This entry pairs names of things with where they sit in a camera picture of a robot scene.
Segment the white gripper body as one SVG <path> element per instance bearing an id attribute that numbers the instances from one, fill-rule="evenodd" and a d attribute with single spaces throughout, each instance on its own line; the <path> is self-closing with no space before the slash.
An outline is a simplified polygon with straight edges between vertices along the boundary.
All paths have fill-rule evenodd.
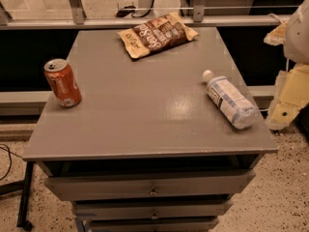
<path id="1" fill-rule="evenodd" d="M 309 64 L 309 0 L 304 0 L 288 21 L 284 55 L 296 63 Z"/>

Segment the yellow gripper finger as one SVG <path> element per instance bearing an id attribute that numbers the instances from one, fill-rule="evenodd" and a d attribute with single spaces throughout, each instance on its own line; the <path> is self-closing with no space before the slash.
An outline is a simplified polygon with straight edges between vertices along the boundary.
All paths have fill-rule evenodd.
<path id="1" fill-rule="evenodd" d="M 275 80 L 274 98 L 267 112 L 267 127 L 273 131 L 288 127 L 308 103 L 309 66 L 297 63 L 288 72 L 280 71 Z"/>
<path id="2" fill-rule="evenodd" d="M 284 44 L 286 39 L 287 24 L 288 22 L 284 21 L 283 23 L 278 25 L 275 29 L 273 29 L 271 32 L 267 33 L 267 35 L 264 38 L 264 43 L 273 46 Z"/>

